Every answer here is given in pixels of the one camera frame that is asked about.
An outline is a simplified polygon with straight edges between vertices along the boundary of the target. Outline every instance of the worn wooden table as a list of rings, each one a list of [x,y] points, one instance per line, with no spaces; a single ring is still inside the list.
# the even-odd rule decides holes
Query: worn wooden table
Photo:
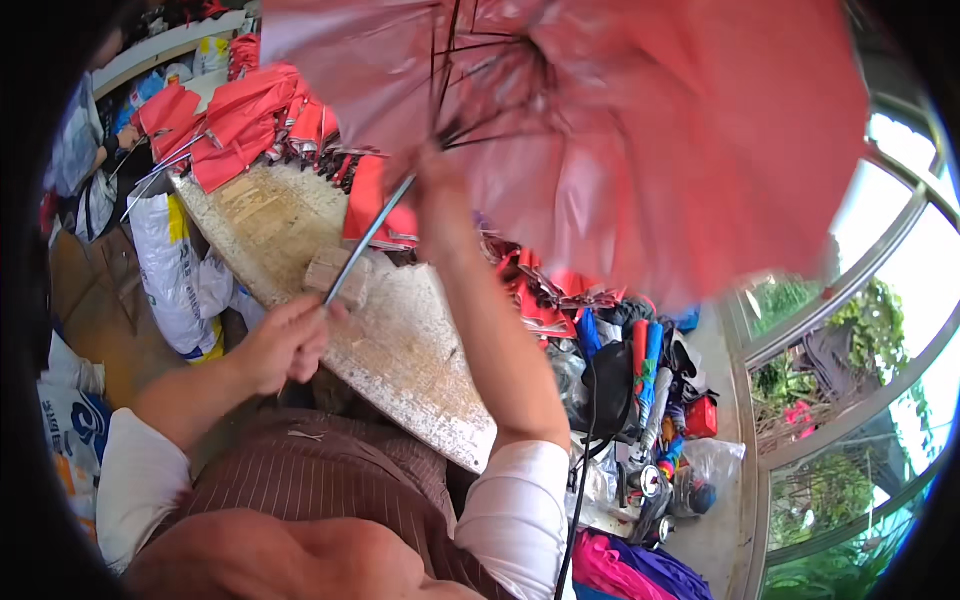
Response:
[[[171,180],[204,237],[267,308],[300,293],[320,245],[340,245],[347,196],[309,169],[256,165],[212,194]],[[367,256],[367,304],[332,325],[324,364],[443,456],[481,472],[496,426],[473,388],[436,274]]]

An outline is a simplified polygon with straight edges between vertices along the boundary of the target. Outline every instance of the brown striped apron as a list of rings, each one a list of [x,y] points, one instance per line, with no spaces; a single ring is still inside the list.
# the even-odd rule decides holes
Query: brown striped apron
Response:
[[[416,550],[434,579],[513,598],[453,544],[446,460],[397,429],[308,410],[261,414],[236,447],[204,469],[192,496],[151,541],[191,515],[232,508],[288,521],[371,520]]]

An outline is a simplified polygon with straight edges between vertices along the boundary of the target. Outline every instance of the sky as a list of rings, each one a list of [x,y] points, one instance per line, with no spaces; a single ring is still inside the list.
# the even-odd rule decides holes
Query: sky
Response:
[[[877,141],[883,152],[918,172],[926,171],[935,155],[934,146],[928,139],[884,115],[875,114],[871,119],[870,137]],[[944,183],[948,201],[957,207],[949,175],[944,177]],[[902,183],[878,167],[861,161],[847,199],[830,228],[840,246],[841,271],[846,272],[866,253],[897,218],[910,196],[910,190]],[[960,234],[930,205],[876,274],[902,300],[904,346],[911,358],[926,348],[960,300],[957,256],[960,256]],[[923,376],[934,445],[939,449],[946,444],[952,428],[960,390],[958,365],[960,336],[954,336]],[[930,459],[923,449],[924,433],[914,406],[897,400],[891,405],[890,413],[913,469],[917,473],[923,472]],[[875,490],[877,506],[887,498],[882,490]]]

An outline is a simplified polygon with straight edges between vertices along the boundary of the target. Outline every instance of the white sleeve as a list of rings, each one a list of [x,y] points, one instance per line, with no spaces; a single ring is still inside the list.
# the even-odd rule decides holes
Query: white sleeve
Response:
[[[569,465],[556,444],[510,444],[493,455],[467,494],[454,543],[516,598],[553,598],[566,550]],[[572,597],[569,571],[567,580],[564,598]]]
[[[190,489],[190,461],[174,443],[129,408],[113,413],[97,491],[97,543],[107,565],[126,570]]]

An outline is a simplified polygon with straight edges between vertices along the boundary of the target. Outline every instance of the purple fabric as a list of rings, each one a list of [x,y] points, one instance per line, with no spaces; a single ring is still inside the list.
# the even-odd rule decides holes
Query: purple fabric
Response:
[[[615,537],[610,537],[610,548],[620,553],[620,561],[672,593],[677,600],[713,600],[704,578],[666,551],[631,546]]]

